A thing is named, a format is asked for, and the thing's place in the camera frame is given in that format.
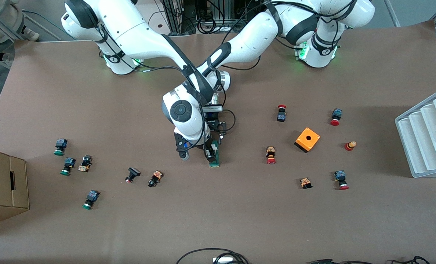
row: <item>red base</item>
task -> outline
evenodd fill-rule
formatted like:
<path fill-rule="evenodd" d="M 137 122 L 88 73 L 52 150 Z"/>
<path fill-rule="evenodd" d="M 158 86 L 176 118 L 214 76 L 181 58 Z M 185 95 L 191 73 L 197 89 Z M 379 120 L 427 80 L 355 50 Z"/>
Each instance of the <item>red base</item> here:
<path fill-rule="evenodd" d="M 351 151 L 351 150 L 353 150 L 353 149 L 350 148 L 350 147 L 349 147 L 349 144 L 347 143 L 347 144 L 345 144 L 345 150 Z"/>
<path fill-rule="evenodd" d="M 339 125 L 339 124 L 340 124 L 339 120 L 337 120 L 337 119 L 332 119 L 332 121 L 331 121 L 331 125 Z"/>

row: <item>orange box with black base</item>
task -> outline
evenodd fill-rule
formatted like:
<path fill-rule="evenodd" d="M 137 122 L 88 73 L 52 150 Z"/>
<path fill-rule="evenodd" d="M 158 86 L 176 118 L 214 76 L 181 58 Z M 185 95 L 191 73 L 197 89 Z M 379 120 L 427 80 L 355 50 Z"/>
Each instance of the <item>orange box with black base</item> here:
<path fill-rule="evenodd" d="M 312 150 L 320 136 L 308 127 L 303 130 L 301 135 L 295 140 L 295 146 L 299 147 L 303 152 Z"/>

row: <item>white shoe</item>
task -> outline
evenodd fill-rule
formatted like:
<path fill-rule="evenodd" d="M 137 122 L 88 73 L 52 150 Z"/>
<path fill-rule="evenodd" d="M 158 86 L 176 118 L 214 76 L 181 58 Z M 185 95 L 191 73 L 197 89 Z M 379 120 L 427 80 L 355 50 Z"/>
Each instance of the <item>white shoe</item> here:
<path fill-rule="evenodd" d="M 30 40 L 30 41 L 37 41 L 37 40 L 39 40 L 39 37 L 40 37 L 39 33 L 34 32 L 33 30 L 31 30 L 30 28 L 25 27 L 25 26 L 24 26 L 24 29 L 22 30 L 22 34 L 23 34 L 24 38 L 26 38 L 27 40 Z"/>

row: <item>green base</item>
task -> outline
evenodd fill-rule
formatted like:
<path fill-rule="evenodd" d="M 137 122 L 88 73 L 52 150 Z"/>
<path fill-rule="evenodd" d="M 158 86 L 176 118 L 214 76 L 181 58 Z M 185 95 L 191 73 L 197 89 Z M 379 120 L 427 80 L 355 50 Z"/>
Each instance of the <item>green base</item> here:
<path fill-rule="evenodd" d="M 55 150 L 55 152 L 53 152 L 53 154 L 55 154 L 57 156 L 63 156 L 64 152 L 62 152 L 61 150 Z"/>
<path fill-rule="evenodd" d="M 214 141 L 211 143 L 211 145 L 216 147 L 216 150 L 215 150 L 215 157 L 217 158 L 217 160 L 216 160 L 216 161 L 213 161 L 213 162 L 210 162 L 210 168 L 219 167 L 218 141 L 217 141 L 217 140 L 214 140 Z"/>

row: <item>brown table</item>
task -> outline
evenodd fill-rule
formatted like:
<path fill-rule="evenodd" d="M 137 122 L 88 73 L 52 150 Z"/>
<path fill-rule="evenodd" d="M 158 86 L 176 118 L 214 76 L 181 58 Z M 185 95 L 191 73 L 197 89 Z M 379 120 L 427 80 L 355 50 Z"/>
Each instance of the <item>brown table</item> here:
<path fill-rule="evenodd" d="M 174 40 L 199 64 L 221 38 Z M 174 263 L 201 247 L 228 248 L 255 264 L 380 264 L 416 254 L 436 263 L 436 178 L 410 176 L 394 124 L 436 92 L 433 23 L 349 30 L 324 69 L 273 43 L 258 67 L 231 71 L 226 108 L 237 124 L 217 169 L 199 149 L 187 162 L 175 151 L 160 103 L 183 81 L 178 72 L 117 76 L 92 42 L 16 46 L 0 97 L 0 151 L 27 161 L 30 210 L 0 223 L 0 263 Z M 275 121 L 279 104 L 287 105 L 284 123 Z M 335 107 L 344 111 L 339 127 L 328 124 Z M 321 136 L 307 154 L 293 145 L 305 127 Z M 70 141 L 65 157 L 78 164 L 93 156 L 89 173 L 58 174 L 57 138 Z M 347 152 L 351 140 L 358 146 Z M 265 163 L 268 145 L 275 165 Z M 124 182 L 128 167 L 142 172 L 134 184 Z M 155 169 L 164 179 L 149 188 Z M 349 190 L 337 188 L 339 169 Z M 301 189 L 303 177 L 312 189 Z M 101 195 L 87 211 L 91 189 Z"/>

